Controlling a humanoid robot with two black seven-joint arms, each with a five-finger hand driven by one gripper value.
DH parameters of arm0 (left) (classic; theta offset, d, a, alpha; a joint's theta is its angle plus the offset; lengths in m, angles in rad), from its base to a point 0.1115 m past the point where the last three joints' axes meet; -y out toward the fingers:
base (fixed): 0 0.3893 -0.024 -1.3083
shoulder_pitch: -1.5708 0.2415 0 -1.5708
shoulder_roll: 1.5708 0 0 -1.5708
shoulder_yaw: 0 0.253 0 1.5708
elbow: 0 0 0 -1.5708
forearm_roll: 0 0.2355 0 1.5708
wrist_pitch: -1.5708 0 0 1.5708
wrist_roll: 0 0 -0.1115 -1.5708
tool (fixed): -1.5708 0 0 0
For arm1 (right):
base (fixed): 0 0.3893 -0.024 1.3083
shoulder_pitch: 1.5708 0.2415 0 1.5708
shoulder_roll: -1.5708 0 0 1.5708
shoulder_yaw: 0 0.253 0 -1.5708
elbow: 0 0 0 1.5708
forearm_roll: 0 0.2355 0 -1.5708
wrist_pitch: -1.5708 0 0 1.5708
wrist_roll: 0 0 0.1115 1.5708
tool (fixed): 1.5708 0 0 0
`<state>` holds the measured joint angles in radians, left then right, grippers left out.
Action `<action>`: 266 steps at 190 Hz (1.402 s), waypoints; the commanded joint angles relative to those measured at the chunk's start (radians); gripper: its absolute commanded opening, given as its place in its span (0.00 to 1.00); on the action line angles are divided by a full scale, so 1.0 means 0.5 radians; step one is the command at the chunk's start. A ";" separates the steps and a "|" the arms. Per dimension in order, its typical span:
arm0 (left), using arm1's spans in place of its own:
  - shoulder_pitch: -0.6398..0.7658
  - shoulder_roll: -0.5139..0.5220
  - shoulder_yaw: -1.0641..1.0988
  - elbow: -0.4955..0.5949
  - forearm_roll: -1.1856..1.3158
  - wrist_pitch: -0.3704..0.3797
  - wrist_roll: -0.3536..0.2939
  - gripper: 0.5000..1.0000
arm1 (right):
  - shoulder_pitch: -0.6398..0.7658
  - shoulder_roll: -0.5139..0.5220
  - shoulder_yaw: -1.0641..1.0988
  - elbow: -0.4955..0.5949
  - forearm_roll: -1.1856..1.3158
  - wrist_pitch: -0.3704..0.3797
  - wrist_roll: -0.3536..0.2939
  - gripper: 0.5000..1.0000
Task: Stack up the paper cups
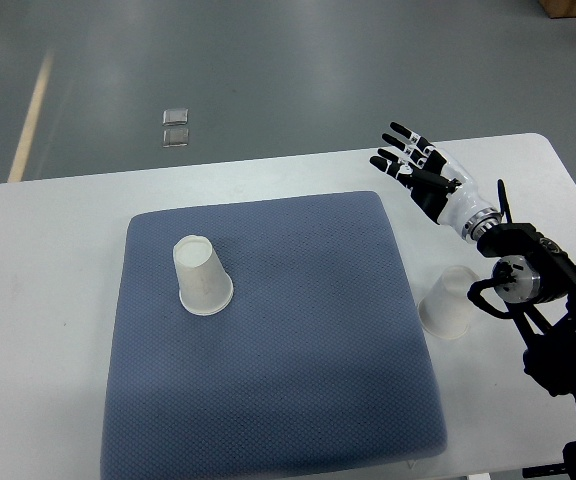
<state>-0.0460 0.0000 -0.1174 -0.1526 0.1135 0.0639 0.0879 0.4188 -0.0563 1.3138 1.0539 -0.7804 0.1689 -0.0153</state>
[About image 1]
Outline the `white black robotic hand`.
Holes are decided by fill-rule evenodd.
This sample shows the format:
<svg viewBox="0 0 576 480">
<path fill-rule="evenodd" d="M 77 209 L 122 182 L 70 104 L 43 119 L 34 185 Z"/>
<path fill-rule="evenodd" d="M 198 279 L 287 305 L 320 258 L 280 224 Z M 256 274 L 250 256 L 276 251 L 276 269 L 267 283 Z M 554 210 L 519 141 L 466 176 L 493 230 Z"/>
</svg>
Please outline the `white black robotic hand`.
<svg viewBox="0 0 576 480">
<path fill-rule="evenodd" d="M 499 210 L 484 200 L 476 181 L 446 151 L 397 123 L 382 139 L 370 164 L 410 192 L 412 201 L 434 223 L 449 226 L 467 242 L 476 242 L 501 223 Z"/>
</svg>

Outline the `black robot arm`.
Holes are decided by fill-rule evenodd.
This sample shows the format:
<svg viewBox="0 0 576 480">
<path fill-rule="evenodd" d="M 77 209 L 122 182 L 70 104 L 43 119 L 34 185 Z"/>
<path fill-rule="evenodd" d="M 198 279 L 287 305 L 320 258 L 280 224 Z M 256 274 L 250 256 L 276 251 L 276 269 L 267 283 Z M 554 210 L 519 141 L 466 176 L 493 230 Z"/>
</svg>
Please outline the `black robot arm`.
<svg viewBox="0 0 576 480">
<path fill-rule="evenodd" d="M 532 224 L 514 222 L 502 181 L 497 191 L 500 220 L 476 237 L 478 251 L 497 262 L 467 297 L 514 322 L 525 373 L 553 397 L 572 396 L 576 408 L 576 263 Z"/>
</svg>

